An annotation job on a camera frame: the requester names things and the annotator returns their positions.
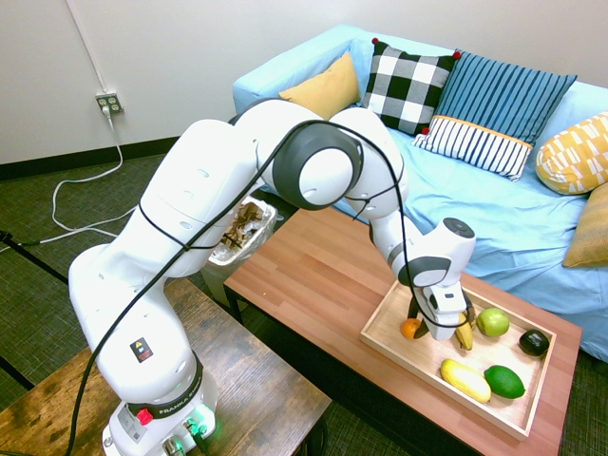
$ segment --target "wooden tray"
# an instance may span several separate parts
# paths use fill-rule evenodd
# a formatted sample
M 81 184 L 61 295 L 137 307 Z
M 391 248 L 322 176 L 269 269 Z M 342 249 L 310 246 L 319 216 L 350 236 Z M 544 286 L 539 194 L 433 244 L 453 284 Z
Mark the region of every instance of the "wooden tray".
M 487 337 L 475 328 L 471 351 L 461 349 L 455 335 L 443 341 L 433 339 L 430 333 L 420 339 L 406 339 L 401 334 L 400 326 L 408 317 L 411 293 L 408 287 L 395 282 L 371 316 L 360 338 L 395 363 L 483 416 L 488 422 L 518 440 L 524 440 L 532 427 L 556 335 L 473 291 L 465 290 L 465 292 L 477 314 L 488 307 L 503 309 L 509 315 L 509 331 L 501 337 Z M 540 358 L 525 354 L 518 345 L 522 334 L 531 329 L 542 331 L 550 342 L 549 350 Z M 522 379 L 526 389 L 525 394 L 518 399 L 505 399 L 492 394 L 489 402 L 481 404 L 441 378 L 439 369 L 447 358 L 470 366 L 481 374 L 493 365 L 507 366 Z

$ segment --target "red button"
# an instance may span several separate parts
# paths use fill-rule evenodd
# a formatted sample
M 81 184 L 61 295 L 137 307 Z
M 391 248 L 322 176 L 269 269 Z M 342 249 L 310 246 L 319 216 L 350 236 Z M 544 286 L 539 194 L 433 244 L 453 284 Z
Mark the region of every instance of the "red button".
M 152 416 L 152 413 L 148 411 L 147 408 L 142 408 L 140 411 L 137 412 L 137 419 L 140 420 L 142 426 L 145 426 L 149 422 L 151 422 L 154 417 Z

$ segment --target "wall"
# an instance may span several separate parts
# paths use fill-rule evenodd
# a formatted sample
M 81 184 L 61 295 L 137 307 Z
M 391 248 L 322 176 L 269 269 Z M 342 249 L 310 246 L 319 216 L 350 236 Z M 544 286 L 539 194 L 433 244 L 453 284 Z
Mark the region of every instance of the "wall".
M 339 23 L 608 86 L 600 0 L 71 0 L 125 112 L 122 143 L 229 119 L 232 82 Z M 0 3 L 0 164 L 108 147 L 66 0 Z

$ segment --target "throw pillow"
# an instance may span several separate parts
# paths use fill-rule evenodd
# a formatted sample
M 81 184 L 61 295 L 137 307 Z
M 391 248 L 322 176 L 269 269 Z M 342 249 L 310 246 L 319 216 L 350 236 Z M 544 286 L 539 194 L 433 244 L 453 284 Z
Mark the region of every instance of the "throw pillow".
M 608 111 L 571 126 L 547 141 L 536 156 L 536 173 L 563 195 L 592 191 L 608 181 Z
M 347 52 L 325 72 L 280 92 L 279 96 L 329 120 L 361 98 L 351 55 Z
M 591 192 L 562 264 L 568 268 L 608 266 L 608 184 Z
M 560 76 L 462 51 L 428 135 L 413 144 L 517 181 L 576 75 Z
M 370 81 L 362 106 L 384 125 L 410 135 L 428 127 L 454 57 L 410 55 L 374 40 Z

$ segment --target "coffee table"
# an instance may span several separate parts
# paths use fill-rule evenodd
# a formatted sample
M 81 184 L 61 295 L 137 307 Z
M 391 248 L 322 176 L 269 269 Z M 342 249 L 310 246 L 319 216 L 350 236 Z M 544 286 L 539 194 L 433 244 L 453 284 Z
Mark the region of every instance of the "coffee table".
M 225 285 L 466 447 L 489 455 L 557 455 L 581 329 L 463 276 L 465 288 L 557 335 L 531 433 L 520 442 L 359 339 L 394 280 L 370 242 L 367 225 L 324 209 L 298 211 Z
M 192 348 L 218 382 L 218 428 L 207 439 L 211 456 L 291 456 L 330 399 L 228 313 L 182 278 L 165 287 Z M 63 455 L 86 349 L 0 413 L 0 449 Z M 81 406 L 73 455 L 100 455 L 102 430 L 119 399 L 93 369 Z M 188 454 L 201 454 L 196 448 Z

